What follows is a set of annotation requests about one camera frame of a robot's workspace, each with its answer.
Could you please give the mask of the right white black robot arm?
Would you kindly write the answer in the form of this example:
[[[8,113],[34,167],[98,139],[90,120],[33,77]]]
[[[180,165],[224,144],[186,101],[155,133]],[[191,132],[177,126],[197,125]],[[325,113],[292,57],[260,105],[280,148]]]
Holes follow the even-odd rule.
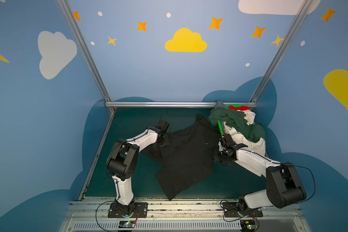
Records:
[[[281,209],[306,200],[306,192],[295,165],[260,155],[245,144],[237,144],[226,133],[220,138],[219,148],[220,151],[214,155],[215,161],[224,165],[237,163],[266,180],[266,189],[239,197],[236,209],[240,216],[252,215],[253,211],[262,207]]]

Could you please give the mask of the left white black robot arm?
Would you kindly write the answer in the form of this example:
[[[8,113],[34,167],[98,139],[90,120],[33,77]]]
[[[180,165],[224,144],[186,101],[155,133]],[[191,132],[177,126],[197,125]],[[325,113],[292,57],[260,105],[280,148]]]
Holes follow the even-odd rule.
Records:
[[[136,170],[139,153],[153,144],[165,146],[166,131],[167,127],[149,127],[133,138],[115,142],[106,161],[106,171],[114,180],[117,194],[110,206],[109,218],[129,218],[134,215],[135,198],[131,177]]]

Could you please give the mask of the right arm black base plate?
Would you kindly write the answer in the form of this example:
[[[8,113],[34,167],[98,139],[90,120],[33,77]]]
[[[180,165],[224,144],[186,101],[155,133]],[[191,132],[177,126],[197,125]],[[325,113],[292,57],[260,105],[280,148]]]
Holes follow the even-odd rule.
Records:
[[[263,217],[260,208],[250,209],[244,203],[221,201],[220,207],[223,209],[224,215],[227,218],[241,218],[241,217]]]

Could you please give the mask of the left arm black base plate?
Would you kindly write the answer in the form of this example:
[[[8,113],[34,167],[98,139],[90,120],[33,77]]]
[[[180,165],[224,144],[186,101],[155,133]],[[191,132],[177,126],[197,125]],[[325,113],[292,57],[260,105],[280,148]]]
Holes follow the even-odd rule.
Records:
[[[112,203],[108,211],[108,218],[146,218],[148,212],[148,203],[131,202],[125,206],[118,202]]]

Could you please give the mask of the black t shirt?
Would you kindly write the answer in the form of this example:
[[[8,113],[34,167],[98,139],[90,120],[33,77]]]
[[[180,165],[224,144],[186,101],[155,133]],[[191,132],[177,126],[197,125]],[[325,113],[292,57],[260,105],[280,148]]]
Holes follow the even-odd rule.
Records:
[[[168,145],[149,145],[143,152],[163,167],[155,177],[168,200],[214,172],[219,131],[201,114],[191,126],[166,135]]]

